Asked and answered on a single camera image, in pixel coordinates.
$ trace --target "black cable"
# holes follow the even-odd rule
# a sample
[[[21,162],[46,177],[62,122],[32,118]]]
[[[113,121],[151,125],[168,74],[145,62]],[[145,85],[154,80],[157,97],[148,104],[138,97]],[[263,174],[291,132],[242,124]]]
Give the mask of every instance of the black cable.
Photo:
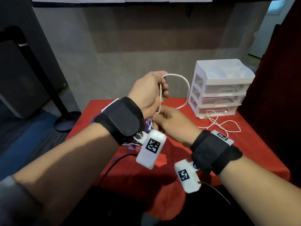
[[[122,160],[122,159],[125,158],[126,156],[134,156],[134,157],[137,157],[138,155],[137,155],[137,154],[128,154],[128,155],[122,156],[122,157],[120,157],[119,159],[117,159],[117,160],[112,164],[112,166],[107,170],[107,172],[104,174],[104,176],[102,177],[100,183],[98,184],[98,187],[101,185],[101,183],[103,182],[104,178],[107,176],[107,174],[109,173],[109,171],[113,168],[113,166],[115,166],[120,160]]]

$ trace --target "hand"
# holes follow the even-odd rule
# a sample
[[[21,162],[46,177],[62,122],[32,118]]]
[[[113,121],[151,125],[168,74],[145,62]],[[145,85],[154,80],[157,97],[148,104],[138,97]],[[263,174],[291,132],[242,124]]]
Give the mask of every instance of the hand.
[[[190,147],[202,132],[179,110],[164,105],[161,106],[160,114],[155,114],[153,122],[185,147]]]
[[[162,85],[162,97],[168,98],[168,85],[162,77],[166,71],[149,72],[138,79],[128,97],[141,109],[144,119],[151,118],[160,106],[159,87]]]

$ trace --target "metal screw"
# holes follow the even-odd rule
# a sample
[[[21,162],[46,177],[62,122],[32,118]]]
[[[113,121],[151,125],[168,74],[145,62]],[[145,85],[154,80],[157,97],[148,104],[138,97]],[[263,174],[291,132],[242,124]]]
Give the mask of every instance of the metal screw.
[[[143,137],[143,133],[142,132],[138,132],[135,136],[137,139],[141,140]]]

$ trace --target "forearm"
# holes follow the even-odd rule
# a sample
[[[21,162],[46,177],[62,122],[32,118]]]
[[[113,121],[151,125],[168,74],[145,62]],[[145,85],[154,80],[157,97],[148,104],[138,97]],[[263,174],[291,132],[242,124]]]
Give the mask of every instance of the forearm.
[[[43,204],[45,217],[57,225],[81,200],[117,149],[110,133],[93,123],[13,176]]]
[[[255,225],[301,225],[301,190],[243,156],[219,175]]]

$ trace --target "left hand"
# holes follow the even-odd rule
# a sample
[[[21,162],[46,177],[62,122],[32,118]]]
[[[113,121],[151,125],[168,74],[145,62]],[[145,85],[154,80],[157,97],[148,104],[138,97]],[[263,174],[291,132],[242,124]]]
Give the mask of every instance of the left hand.
[[[169,96],[168,85],[162,77],[166,74],[168,74],[166,71],[149,72],[135,82],[128,95],[141,109],[145,120],[153,117],[160,106],[159,84],[162,85],[162,97]]]

